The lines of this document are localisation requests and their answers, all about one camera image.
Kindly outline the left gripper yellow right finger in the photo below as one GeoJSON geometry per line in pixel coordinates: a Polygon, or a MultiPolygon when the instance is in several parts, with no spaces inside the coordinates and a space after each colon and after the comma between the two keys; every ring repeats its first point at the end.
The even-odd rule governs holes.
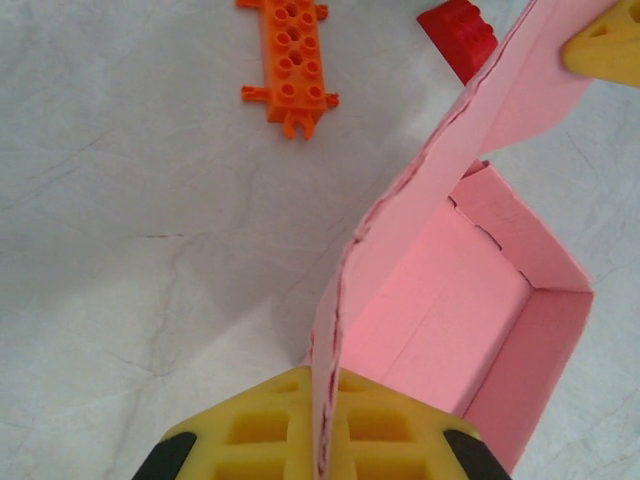
{"type": "Polygon", "coordinates": [[[350,371],[340,375],[333,479],[508,479],[477,429],[350,371]]]}

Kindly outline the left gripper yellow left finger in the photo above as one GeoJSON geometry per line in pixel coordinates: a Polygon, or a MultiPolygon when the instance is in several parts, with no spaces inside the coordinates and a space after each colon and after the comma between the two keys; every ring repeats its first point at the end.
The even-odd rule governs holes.
{"type": "Polygon", "coordinates": [[[296,367],[170,428],[135,479],[312,479],[311,370],[296,367]]]}

